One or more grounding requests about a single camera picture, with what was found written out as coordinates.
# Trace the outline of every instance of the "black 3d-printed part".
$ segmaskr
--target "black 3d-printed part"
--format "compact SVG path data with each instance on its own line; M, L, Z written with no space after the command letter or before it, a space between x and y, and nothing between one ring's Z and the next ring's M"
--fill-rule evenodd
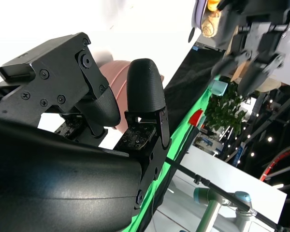
M127 78L129 112L149 113L165 107L161 77L150 59L132 61Z
M85 118L90 118L101 126L115 127L120 123L119 108L110 87L98 99L83 99L76 107Z
M237 92L243 97L255 91L267 79L267 74L262 72L262 69L251 63L246 73L244 74L240 84L237 87Z

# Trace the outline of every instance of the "white surface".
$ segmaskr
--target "white surface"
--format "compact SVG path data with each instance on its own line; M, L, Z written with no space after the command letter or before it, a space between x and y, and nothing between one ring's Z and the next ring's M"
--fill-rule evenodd
M209 179L213 184L216 184L227 192L248 192L252 198L253 208L274 222L278 222L286 199L285 193L194 146L190 147L188 154L184 156L181 164L202 177ZM205 187L202 184L196 185L190 177L180 171L175 173L173 181L178 189L191 197L196 187ZM234 212L226 207L222 208L219 213L224 217L235 216ZM262 222L257 220L256 223L270 230ZM257 226L259 228L257 231L267 231L262 227Z
M0 1L0 65L46 40L85 32L96 53L114 59L152 59L170 81L196 42L188 43L195 0ZM54 131L62 119L43 116L40 128ZM109 130L101 146L113 148L121 134Z
M179 232L180 230L185 229L156 211L145 232Z

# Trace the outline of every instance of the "screw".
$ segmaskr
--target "screw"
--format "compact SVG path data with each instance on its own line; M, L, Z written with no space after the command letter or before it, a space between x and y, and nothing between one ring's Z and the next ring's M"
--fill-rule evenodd
M88 44L89 44L88 39L84 38L84 39L83 39L83 45L84 45L85 47L87 47Z
M28 91L23 91L21 93L21 98L24 100L28 100L30 98L30 93Z
M249 58L250 57L250 52L246 52L245 56L246 56L246 58Z
M63 95L59 95L59 96L57 97L57 101L58 101L59 104L63 104L63 103L66 102L66 97L63 96Z
M136 203L141 204L143 202L143 191L139 190L136 197Z
M100 85L100 92L103 92L105 90L105 87L103 85Z
M49 72L46 69L42 69L40 71L40 77L44 80L47 79L49 77Z
M82 56L82 64L87 69L89 69L92 66L92 61L89 55L85 54Z
M47 101L46 99L42 99L42 100L40 101L40 105L41 105L42 107L46 107L46 106L48 105L48 101Z

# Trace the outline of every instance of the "beige object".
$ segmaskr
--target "beige object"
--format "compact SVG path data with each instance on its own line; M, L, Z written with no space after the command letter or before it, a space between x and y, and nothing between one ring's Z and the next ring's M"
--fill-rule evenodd
M202 23L202 34L204 37L211 38L217 34L219 20L221 17L220 11L212 12L208 18Z

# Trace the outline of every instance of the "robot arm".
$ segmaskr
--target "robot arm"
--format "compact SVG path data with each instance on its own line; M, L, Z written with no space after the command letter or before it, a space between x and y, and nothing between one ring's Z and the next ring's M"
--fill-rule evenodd
M217 42L228 43L231 52L212 70L212 76L227 75L242 63L250 65L238 86L244 96L259 87L290 53L290 0L222 0L223 12Z
M171 139L155 63L131 63L129 128L99 148L120 114L89 44L49 40L0 67L0 231L120 231L161 172ZM36 128L44 112L65 119L55 133Z

